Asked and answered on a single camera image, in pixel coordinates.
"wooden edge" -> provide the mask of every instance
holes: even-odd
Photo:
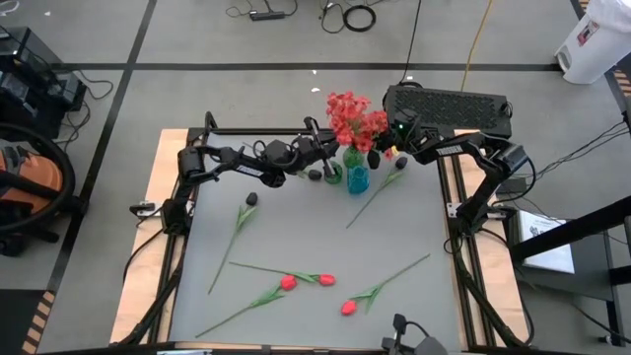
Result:
[[[470,131],[457,131],[456,134],[467,132]],[[466,190],[466,194],[470,196],[482,183],[485,174],[477,167],[472,157],[460,156],[459,159],[464,180],[464,189]],[[488,221],[484,224],[484,228],[506,239],[501,221]],[[526,318],[509,251],[502,243],[495,241],[492,236],[488,236],[483,232],[475,235],[475,241],[478,254],[480,255],[480,266],[482,268],[482,276],[484,278],[488,301],[493,305],[504,323],[511,329],[515,336],[521,340],[526,340],[528,338]],[[498,345],[504,344],[497,333],[495,334],[495,338]]]
[[[177,152],[186,145],[187,134],[188,129],[162,131],[145,195],[146,200],[162,202],[171,196],[177,178]],[[160,218],[152,218],[143,223],[136,232],[133,250],[161,229]],[[120,341],[127,336],[156,299],[166,246],[167,237],[157,237],[136,255],[129,266],[110,342]]]

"tulip leaf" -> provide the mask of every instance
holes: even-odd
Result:
[[[361,300],[361,299],[373,297],[373,294],[377,291],[378,288],[380,288],[380,285],[371,287],[370,289],[368,289],[368,290],[366,290],[366,291],[364,291],[362,293],[359,293],[359,294],[351,297],[350,299],[351,300]]]
[[[386,182],[384,182],[384,187],[388,186],[391,182],[395,181],[396,179],[398,179],[401,175],[403,175],[403,172],[393,172],[390,173],[387,176]]]
[[[274,295],[271,295],[268,298],[258,299],[256,301],[252,302],[249,306],[251,308],[256,308],[256,307],[259,307],[259,306],[267,305],[268,303],[276,301],[278,299],[282,299],[283,297],[285,297],[285,295],[274,294]]]
[[[378,286],[375,289],[375,292],[373,292],[373,295],[371,295],[371,298],[368,299],[368,303],[366,304],[366,314],[368,314],[368,311],[371,309],[371,306],[373,305],[373,302],[377,298],[377,295],[379,295],[380,291],[382,291],[382,287],[384,286],[383,285]]]
[[[244,226],[244,223],[247,221],[249,216],[256,210],[256,207],[248,207],[243,213],[240,213],[239,220],[237,221],[237,230],[240,231]]]
[[[301,279],[301,280],[303,280],[303,281],[307,281],[307,282],[311,282],[311,283],[317,282],[317,279],[316,279],[316,278],[313,278],[313,277],[312,277],[310,274],[308,274],[308,273],[304,273],[304,272],[293,272],[293,271],[292,271],[292,272],[287,272],[287,274],[294,275],[294,276],[296,276],[297,278],[299,278],[299,279]]]

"black floor stripe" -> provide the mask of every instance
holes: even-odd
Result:
[[[462,71],[465,63],[410,63],[409,70]],[[59,70],[155,70],[155,71],[248,71],[248,70],[396,70],[405,63],[64,63]],[[471,64],[470,71],[549,72],[558,64]]]
[[[131,52],[129,53],[129,58],[127,59],[128,64],[135,63],[138,59],[138,54],[140,53],[142,42],[145,39],[145,35],[147,34],[147,29],[149,28],[151,18],[154,14],[154,10],[156,9],[156,1],[157,0],[149,0],[149,2],[147,3],[145,15],[142,18],[140,28],[138,29],[134,44],[131,48]],[[125,98],[125,93],[127,92],[127,87],[129,86],[129,80],[131,79],[131,74],[132,70],[129,66],[127,66],[127,68],[122,73],[120,82],[118,83],[118,88],[116,89],[116,94],[114,95],[111,107],[109,108],[109,113],[107,114],[105,126],[103,132],[101,133],[101,138],[99,139],[99,143],[97,144],[95,155],[92,158],[90,168],[88,169],[88,174],[81,189],[81,193],[79,194],[80,197],[84,200],[90,200],[92,192],[95,188],[97,176],[99,175],[99,170],[101,169],[101,165],[105,157],[105,150],[107,149],[107,144],[109,143],[109,138],[111,137],[111,132],[114,129],[116,120],[118,119],[118,113],[120,112],[120,107],[122,106],[123,99]],[[61,246],[61,251],[59,252],[59,256],[55,261],[50,279],[48,280],[48,290],[52,291],[55,294],[57,293],[57,291],[59,290],[59,286],[61,285],[61,280],[63,278],[63,274],[66,271],[66,266],[68,266],[70,253],[72,252],[72,248],[74,247],[77,240],[82,222],[83,216],[78,214],[73,215],[70,221],[70,225],[68,226],[68,230],[66,231],[66,237],[64,238],[63,244]]]

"red tulip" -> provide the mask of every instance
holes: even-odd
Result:
[[[298,285],[294,275],[285,275],[280,279],[280,287],[285,291],[291,291]]]
[[[322,286],[333,286],[335,285],[335,276],[329,274],[321,274],[317,278],[317,281],[319,281],[319,284]]]
[[[353,300],[348,300],[342,305],[343,316],[351,316],[355,311],[357,311],[357,302]]]

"black cable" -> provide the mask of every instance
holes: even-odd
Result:
[[[288,14],[285,14],[285,17],[290,17],[290,16],[296,14],[296,11],[298,11],[298,0],[294,0],[294,11],[292,11],[292,12],[290,12]]]
[[[427,330],[425,330],[425,328],[424,328],[424,327],[422,327],[422,326],[421,326],[421,324],[417,323],[416,321],[411,321],[411,320],[409,320],[409,321],[407,321],[407,322],[405,323],[405,325],[406,325],[406,326],[408,326],[408,325],[414,325],[414,326],[416,326],[419,330],[421,330],[421,331],[423,332],[423,334],[425,335],[425,337],[430,337],[430,334],[427,332]]]
[[[509,242],[502,238],[502,236],[500,236],[499,234],[486,228],[480,228],[480,232],[491,235],[492,237],[500,241],[500,243],[502,243],[507,249],[509,249]],[[531,345],[532,340],[534,339],[534,321],[532,321],[532,316],[530,315],[530,311],[528,310],[521,293],[520,302],[522,303],[522,309],[524,310],[524,315],[526,316],[526,322],[528,326],[528,338],[526,339],[526,341],[524,341],[524,344]]]
[[[237,18],[237,17],[241,17],[241,16],[246,16],[249,15],[249,12],[252,11],[254,9],[254,7],[252,6],[252,3],[249,2],[249,0],[246,0],[247,4],[249,5],[249,10],[247,10],[246,12],[242,13],[241,10],[239,10],[239,8],[237,6],[231,6],[228,9],[226,9],[226,15],[230,16],[231,18]],[[237,10],[237,15],[231,15],[230,14],[230,10],[235,9]]]
[[[348,18],[351,16],[351,13],[358,10],[364,10],[371,16],[371,22],[362,28],[355,27],[351,25],[350,22],[348,21]],[[366,5],[355,5],[355,6],[351,6],[350,8],[348,8],[348,10],[344,11],[344,15],[342,16],[342,21],[344,22],[344,26],[349,31],[356,32],[356,33],[363,33],[371,29],[375,25],[375,23],[377,22],[377,14],[375,13],[375,10],[371,9],[370,7]]]
[[[462,238],[464,238],[464,236],[456,237],[456,242],[459,242],[459,243],[457,243],[456,250],[449,250],[449,249],[447,249],[447,244],[449,244],[452,241],[452,239],[453,239],[453,238],[447,238],[443,242],[443,250],[449,255],[454,255],[454,254],[459,253],[462,250],[462,245],[464,244],[464,241],[462,240]]]
[[[57,141],[55,142],[56,144],[64,144],[63,146],[63,151],[65,153],[68,152],[68,145],[74,141],[76,141],[77,139],[79,139],[79,129],[83,128],[86,124],[88,124],[88,122],[90,122],[90,118],[92,118],[92,112],[90,110],[90,107],[88,106],[88,103],[86,103],[85,101],[82,102],[81,107],[85,106],[86,107],[86,115],[83,117],[83,119],[81,120],[81,122],[79,124],[74,124],[72,122],[72,120],[70,119],[70,112],[66,112],[65,118],[68,121],[68,124],[65,123],[61,123],[63,125],[66,126],[70,126],[72,127],[72,133],[70,134],[70,137],[67,140],[62,140],[62,141]]]
[[[547,213],[545,213],[545,212],[544,212],[544,211],[543,211],[543,210],[542,210],[539,206],[537,206],[537,204],[536,204],[536,203],[534,203],[532,200],[528,199],[528,198],[527,198],[527,197],[525,197],[525,196],[522,196],[522,199],[526,200],[528,203],[530,203],[532,206],[534,206],[534,208],[536,208],[536,210],[540,213],[539,217],[542,217],[542,218],[544,218],[544,219],[546,219],[546,220],[548,220],[548,221],[551,221],[551,222],[556,222],[556,223],[558,223],[558,224],[559,224],[559,226],[563,224],[563,223],[559,222],[559,220],[571,221],[571,220],[573,220],[573,219],[574,219],[574,218],[555,218],[555,217],[550,217],[550,216],[548,216],[548,214],[547,214]],[[522,207],[520,207],[519,205],[518,205],[518,208],[519,208],[519,209],[521,209],[521,210],[526,211],[525,209],[523,209],[523,208],[522,208]],[[610,237],[612,240],[614,240],[614,241],[616,241],[616,242],[619,242],[620,244],[623,244],[623,245],[626,245],[626,246],[628,246],[628,245],[629,245],[628,243],[626,243],[626,242],[624,242],[624,241],[620,241],[619,239],[615,238],[614,236],[612,236],[612,235],[611,235],[611,234],[609,234],[609,233],[607,233],[607,236],[608,236],[608,237]]]
[[[141,224],[145,223],[148,219],[150,219],[151,217],[157,215],[160,211],[162,211],[162,206],[156,208],[155,211],[151,212],[151,214],[144,216],[143,218],[140,219],[140,221],[138,221],[138,223],[136,223],[136,228],[140,227]]]
[[[260,144],[263,146],[263,149],[257,149],[256,146]],[[260,154],[260,152],[265,151],[265,148],[267,146],[265,145],[265,142],[263,142],[262,140],[258,139],[256,141],[254,141],[254,143],[252,144],[252,154],[256,157],[256,159],[258,160],[262,160],[263,156]]]
[[[610,327],[604,325],[603,323],[599,322],[598,320],[596,320],[594,317],[588,315],[585,311],[583,311],[579,306],[575,305],[575,304],[570,304],[570,306],[574,307],[581,315],[583,315],[586,319],[591,320],[594,324],[598,325],[599,327],[601,327],[602,329],[606,330],[608,333],[610,333],[611,335],[615,335],[617,336],[620,340],[626,342],[627,344],[631,344],[631,339],[629,339],[628,337],[613,331]]]
[[[514,268],[516,271],[518,271],[518,272],[519,272],[519,274],[520,274],[520,275],[522,276],[522,278],[523,278],[523,279],[522,279],[522,281],[523,281],[523,282],[525,282],[525,284],[526,284],[526,285],[530,286],[530,288],[531,288],[532,290],[534,290],[534,291],[537,291],[537,292],[543,293],[541,290],[539,290],[539,288],[538,288],[538,287],[534,286],[532,283],[530,283],[528,280],[526,280],[526,276],[524,275],[524,273],[523,273],[523,272],[522,272],[522,271],[521,271],[518,267],[516,267],[515,265],[513,265],[513,268]],[[610,327],[608,327],[608,326],[604,325],[603,323],[601,323],[600,321],[598,321],[598,320],[597,320],[597,319],[595,319],[594,317],[592,317],[592,316],[588,315],[588,313],[587,313],[587,312],[585,312],[585,311],[583,311],[583,310],[582,310],[579,306],[577,306],[577,305],[575,305],[575,304],[573,304],[573,303],[571,303],[571,304],[570,304],[570,306],[572,306],[572,307],[573,307],[575,310],[577,310],[577,311],[578,311],[581,315],[583,315],[583,317],[585,317],[586,319],[590,320],[590,321],[591,321],[591,322],[593,322],[594,324],[598,325],[600,328],[604,329],[604,330],[605,330],[605,331],[607,331],[609,334],[611,334],[611,335],[615,335],[615,336],[617,336],[620,340],[622,340],[622,341],[624,341],[624,342],[626,342],[626,343],[628,343],[628,344],[631,344],[631,339],[629,339],[629,338],[625,337],[624,335],[622,335],[622,334],[620,334],[620,333],[618,333],[618,332],[616,332],[616,331],[613,331],[613,329],[611,329]]]
[[[329,12],[332,8],[334,8],[334,7],[336,7],[336,6],[339,8],[339,14],[342,16],[342,18],[344,17],[344,8],[342,8],[342,5],[340,5],[340,4],[338,4],[338,3],[335,3],[335,4],[330,3],[330,6],[328,6],[328,5],[329,5],[328,0],[326,1],[326,4],[324,5],[324,7],[322,7],[322,3],[321,3],[321,1],[320,1],[320,3],[319,3],[319,4],[320,4],[320,5],[319,5],[319,7],[320,7],[320,8],[321,8],[321,10],[322,10],[322,15],[320,15],[320,17],[319,17],[319,18],[320,18],[319,25],[322,27],[322,29],[323,29],[325,32],[327,32],[328,34],[332,34],[332,35],[339,34],[340,32],[342,32],[342,30],[344,30],[344,27],[345,27],[343,22],[342,22],[342,26],[340,26],[340,28],[339,28],[338,30],[328,30],[328,29],[324,26],[324,20],[326,19],[326,15],[328,14],[328,12]]]
[[[532,162],[532,160],[530,158],[527,158],[527,162],[530,164],[530,168],[532,169],[532,182],[530,183],[530,186],[526,189],[526,191],[520,193],[516,197],[510,197],[510,198],[497,200],[497,201],[491,203],[491,206],[495,206],[498,203],[503,203],[503,202],[514,201],[514,200],[520,199],[520,198],[526,196],[532,190],[532,188],[534,187],[534,183],[536,182],[536,168],[534,167],[534,163]]]
[[[81,74],[81,76],[83,76],[83,78],[90,84],[108,84],[109,85],[109,89],[107,89],[107,91],[105,92],[105,94],[97,97],[95,96],[95,94],[93,93],[92,89],[86,85],[86,88],[88,89],[88,93],[90,94],[90,96],[92,97],[92,99],[94,101],[98,101],[101,99],[106,98],[113,90],[114,90],[114,83],[112,83],[110,80],[105,80],[105,79],[101,79],[101,80],[95,80],[95,79],[90,79],[88,78],[88,76],[86,75],[86,73],[83,72],[83,70],[77,70],[79,72],[79,74]]]
[[[138,249],[136,249],[131,256],[129,256],[129,258],[127,259],[127,263],[125,263],[125,269],[122,272],[122,283],[125,283],[125,278],[127,278],[127,270],[129,269],[129,265],[131,265],[131,261],[134,259],[134,256],[136,256],[140,251],[142,251],[142,249],[144,249],[146,246],[149,245],[150,242],[154,241],[159,235],[162,234],[164,229],[161,229],[160,231],[156,232],[155,235],[151,236],[148,240],[145,241],[145,243],[143,243],[142,245],[140,245],[140,247],[138,247]]]
[[[502,236],[500,236],[499,234],[497,234],[497,233],[495,233],[495,232],[493,232],[491,230],[488,230],[486,228],[480,228],[480,232],[484,232],[484,233],[490,234],[491,236],[495,237],[495,239],[500,241],[506,248],[509,247],[509,243],[504,238],[502,238]]]
[[[572,152],[572,153],[570,153],[570,154],[568,154],[568,155],[566,155],[566,156],[564,156],[564,157],[562,157],[562,158],[559,158],[558,160],[556,160],[556,161],[554,161],[554,162],[552,162],[552,163],[548,164],[545,168],[543,168],[542,170],[540,170],[540,171],[537,173],[537,178],[538,178],[538,179],[543,178],[543,176],[544,176],[545,174],[547,174],[547,173],[549,173],[549,172],[551,172],[551,171],[553,171],[553,170],[557,169],[557,168],[558,168],[560,165],[562,165],[563,163],[567,163],[567,162],[573,161],[573,160],[575,160],[575,159],[578,159],[578,158],[584,157],[584,156],[585,156],[585,154],[583,154],[583,153],[581,153],[581,152],[582,152],[583,150],[585,150],[585,149],[589,148],[592,144],[594,144],[595,142],[597,142],[599,139],[601,139],[601,138],[605,138],[605,137],[607,137],[607,138],[608,138],[608,137],[611,137],[611,139],[613,139],[613,138],[615,138],[615,137],[618,137],[619,135],[623,135],[623,134],[627,131],[627,128],[626,128],[626,127],[622,128],[622,129],[620,129],[620,130],[618,130],[618,131],[615,131],[615,132],[609,133],[609,132],[611,132],[612,130],[614,130],[616,127],[620,126],[621,124],[625,124],[625,122],[624,122],[624,121],[622,121],[622,122],[619,122],[619,123],[614,124],[614,125],[613,125],[613,126],[611,126],[609,129],[607,129],[607,130],[605,130],[604,132],[602,132],[602,133],[601,133],[598,137],[596,137],[596,138],[592,139],[590,142],[588,142],[587,144],[583,145],[583,146],[582,146],[582,147],[580,147],[579,149],[577,149],[577,150],[575,150],[574,152]]]
[[[407,75],[407,68],[410,65],[410,56],[412,55],[412,47],[414,46],[414,38],[416,37],[416,27],[418,25],[418,17],[421,12],[421,0],[418,0],[418,7],[416,8],[416,18],[414,18],[414,29],[412,30],[412,40],[410,41],[410,49],[407,51],[407,60],[405,61],[405,69],[403,70],[403,77],[399,80],[402,83]]]

